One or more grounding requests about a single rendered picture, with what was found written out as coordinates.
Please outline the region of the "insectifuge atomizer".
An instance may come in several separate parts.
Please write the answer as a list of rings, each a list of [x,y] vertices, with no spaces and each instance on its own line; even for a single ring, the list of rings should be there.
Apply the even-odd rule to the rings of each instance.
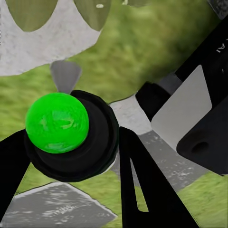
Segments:
[[[119,152],[119,124],[101,97],[73,90],[83,70],[50,63],[57,93],[40,97],[25,119],[24,144],[36,169],[60,182],[81,182],[110,169]]]

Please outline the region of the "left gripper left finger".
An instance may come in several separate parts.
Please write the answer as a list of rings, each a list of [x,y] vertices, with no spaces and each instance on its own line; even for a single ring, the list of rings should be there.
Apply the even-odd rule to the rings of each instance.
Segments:
[[[0,222],[31,163],[24,133],[25,129],[0,141]]]

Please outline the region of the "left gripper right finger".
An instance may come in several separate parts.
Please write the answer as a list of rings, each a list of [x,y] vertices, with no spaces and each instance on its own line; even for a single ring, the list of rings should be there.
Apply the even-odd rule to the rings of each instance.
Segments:
[[[123,228],[199,228],[137,134],[119,127]],[[138,210],[130,158],[148,211]]]

